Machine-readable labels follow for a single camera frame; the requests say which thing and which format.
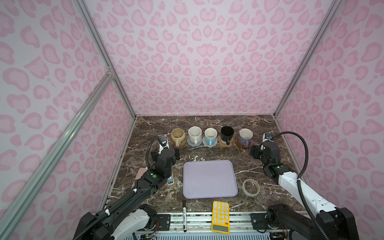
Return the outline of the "beige ceramic mug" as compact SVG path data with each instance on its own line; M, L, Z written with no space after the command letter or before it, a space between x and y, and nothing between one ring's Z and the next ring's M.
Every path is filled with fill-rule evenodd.
M187 142L187 137L183 129L176 128L172 130L171 139L176 148L182 147Z

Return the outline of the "white mug lavender handle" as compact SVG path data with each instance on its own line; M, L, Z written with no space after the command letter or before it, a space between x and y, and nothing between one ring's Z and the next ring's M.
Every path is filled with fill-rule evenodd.
M241 129L239 131L238 140L243 146L247 146L249 142L252 142L253 132L249 129Z

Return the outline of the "white speckled mug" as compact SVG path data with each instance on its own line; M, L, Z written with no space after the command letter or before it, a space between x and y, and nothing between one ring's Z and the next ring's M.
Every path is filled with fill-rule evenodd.
M194 141L195 144L203 140L202 129L200 127L193 126L189 128L188 135L189 135L188 138L190 139L190 141Z

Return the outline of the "black mug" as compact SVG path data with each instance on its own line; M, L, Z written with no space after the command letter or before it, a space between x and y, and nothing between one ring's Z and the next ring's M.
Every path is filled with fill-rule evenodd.
M231 144L235 131L232 127L224 126L221 128L221 142L229 146Z

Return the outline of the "cork paw-shaped coaster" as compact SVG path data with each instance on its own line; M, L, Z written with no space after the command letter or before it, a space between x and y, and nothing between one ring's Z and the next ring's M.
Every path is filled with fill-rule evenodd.
M220 148L231 148L233 146L234 141L235 141L234 138L231 138L230 144L227 145L227 142L222 141L221 136L218 136L218 144L219 144Z

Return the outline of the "white mug blue handle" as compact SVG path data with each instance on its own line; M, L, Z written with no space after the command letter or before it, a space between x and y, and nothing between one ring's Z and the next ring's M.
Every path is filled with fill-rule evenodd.
M218 132L214 128L207 128L204 132L204 135L204 139L206 139L207 142L210 141L210 144L215 141L214 139L218 138Z

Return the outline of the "blue-grey woven round coaster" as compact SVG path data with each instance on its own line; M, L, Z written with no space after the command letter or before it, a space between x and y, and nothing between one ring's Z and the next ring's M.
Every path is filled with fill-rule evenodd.
M195 144L194 141L190 141L190 139L187 138L187 143L188 143L188 145L191 146L191 147L198 147L198 146L200 146L200 145L202 144L202 142L203 142L203 141L199 141L199 142L197 142L197 143Z

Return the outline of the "brown round wooden coaster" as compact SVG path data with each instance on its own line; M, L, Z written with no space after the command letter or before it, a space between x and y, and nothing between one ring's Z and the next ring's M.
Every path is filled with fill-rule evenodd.
M249 144L247 146L243 146L242 144L240 144L239 140L236 139L236 145L240 148L240 149L249 149L251 146L252 146L252 142L249 142Z

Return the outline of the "multicolour woven round coaster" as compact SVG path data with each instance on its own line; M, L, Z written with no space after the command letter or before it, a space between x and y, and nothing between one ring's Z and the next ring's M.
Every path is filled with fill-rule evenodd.
M207 148L212 148L218 144L218 140L217 139L214 139L214 140L215 141L210 144L210 141L207 142L206 139L203 139L203 144Z

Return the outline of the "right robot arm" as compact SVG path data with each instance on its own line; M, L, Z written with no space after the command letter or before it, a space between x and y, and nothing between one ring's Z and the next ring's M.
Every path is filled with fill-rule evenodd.
M308 240L357 240L359 239L354 214L327 201L280 159L280 148L273 141L252 146L250 155L260 160L264 174L289 192L307 211L305 217L286 204L270 205L266 224L271 227L286 226Z

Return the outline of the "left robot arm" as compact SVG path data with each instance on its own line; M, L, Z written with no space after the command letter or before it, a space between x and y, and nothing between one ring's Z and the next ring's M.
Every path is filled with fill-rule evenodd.
M106 209L81 217L74 240L118 240L123 238L121 235L153 227L157 212L140 205L167 183L173 165L180 159L180 150L164 149L151 155L155 164L135 180L132 189Z

